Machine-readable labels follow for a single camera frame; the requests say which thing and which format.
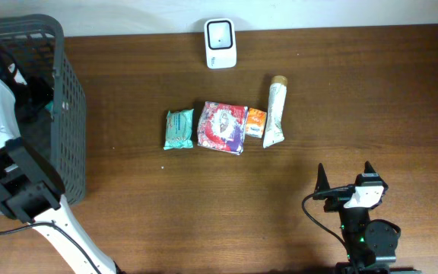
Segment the teal wet wipes pack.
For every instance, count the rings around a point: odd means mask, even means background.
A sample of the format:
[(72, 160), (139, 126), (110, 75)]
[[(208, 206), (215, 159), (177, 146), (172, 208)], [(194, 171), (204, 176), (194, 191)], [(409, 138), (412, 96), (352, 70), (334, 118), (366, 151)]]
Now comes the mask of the teal wet wipes pack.
[(164, 150), (193, 148), (192, 122), (194, 110), (167, 114)]

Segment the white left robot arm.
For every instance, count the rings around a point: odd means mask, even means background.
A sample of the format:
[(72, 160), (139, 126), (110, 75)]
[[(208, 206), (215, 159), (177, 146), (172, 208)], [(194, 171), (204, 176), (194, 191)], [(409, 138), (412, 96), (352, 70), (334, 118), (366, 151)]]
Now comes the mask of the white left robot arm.
[(44, 236), (74, 272), (117, 273), (71, 211), (85, 194), (85, 110), (70, 65), (0, 65), (0, 212)]

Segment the white tube with brown cap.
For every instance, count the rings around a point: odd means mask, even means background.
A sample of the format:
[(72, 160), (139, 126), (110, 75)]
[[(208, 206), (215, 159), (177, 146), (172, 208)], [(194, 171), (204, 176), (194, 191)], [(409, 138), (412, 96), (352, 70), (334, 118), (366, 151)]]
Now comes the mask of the white tube with brown cap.
[(271, 80), (268, 97), (267, 122), (265, 125), (263, 148), (284, 141), (281, 119), (287, 95), (287, 78), (276, 75)]

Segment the red purple floral package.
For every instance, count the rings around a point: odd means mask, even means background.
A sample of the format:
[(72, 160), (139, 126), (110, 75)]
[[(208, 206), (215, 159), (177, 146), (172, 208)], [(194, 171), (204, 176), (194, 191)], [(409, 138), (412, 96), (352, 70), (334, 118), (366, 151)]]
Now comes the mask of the red purple floral package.
[(248, 107), (206, 101), (197, 127), (198, 145), (240, 155), (246, 135)]

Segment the orange tissue pack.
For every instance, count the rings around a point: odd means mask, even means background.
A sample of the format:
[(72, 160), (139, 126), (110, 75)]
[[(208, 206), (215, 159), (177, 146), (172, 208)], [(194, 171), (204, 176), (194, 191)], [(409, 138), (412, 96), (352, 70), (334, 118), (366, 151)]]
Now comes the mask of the orange tissue pack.
[(246, 120), (246, 134), (261, 139), (264, 134), (267, 113), (255, 108), (249, 108)]

